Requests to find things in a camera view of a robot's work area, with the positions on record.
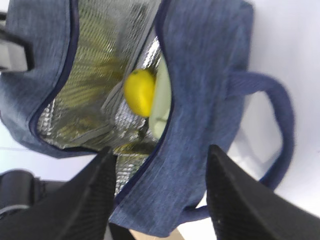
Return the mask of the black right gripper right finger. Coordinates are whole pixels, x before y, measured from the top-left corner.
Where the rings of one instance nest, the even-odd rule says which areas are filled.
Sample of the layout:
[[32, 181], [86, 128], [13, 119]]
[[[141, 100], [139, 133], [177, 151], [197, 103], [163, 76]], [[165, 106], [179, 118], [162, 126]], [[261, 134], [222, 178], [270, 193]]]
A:
[[217, 145], [206, 167], [207, 205], [218, 240], [318, 240], [320, 219], [276, 195]]

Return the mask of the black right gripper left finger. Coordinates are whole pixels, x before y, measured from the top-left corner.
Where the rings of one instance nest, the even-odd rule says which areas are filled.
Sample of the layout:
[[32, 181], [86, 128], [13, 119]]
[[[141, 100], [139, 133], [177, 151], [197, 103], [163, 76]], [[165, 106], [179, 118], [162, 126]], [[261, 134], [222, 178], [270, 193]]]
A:
[[102, 240], [113, 210], [116, 157], [106, 147], [40, 203], [1, 220], [2, 240]]

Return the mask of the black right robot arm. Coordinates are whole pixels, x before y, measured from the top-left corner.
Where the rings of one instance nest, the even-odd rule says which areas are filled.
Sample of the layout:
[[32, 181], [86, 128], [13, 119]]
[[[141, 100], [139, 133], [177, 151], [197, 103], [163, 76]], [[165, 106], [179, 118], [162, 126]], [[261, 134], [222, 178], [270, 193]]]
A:
[[[219, 240], [317, 240], [318, 217], [294, 206], [245, 173], [217, 145], [208, 150], [207, 203]], [[114, 203], [116, 158], [99, 153], [68, 182], [41, 181], [30, 172], [0, 176], [3, 240], [131, 240], [108, 222]]]

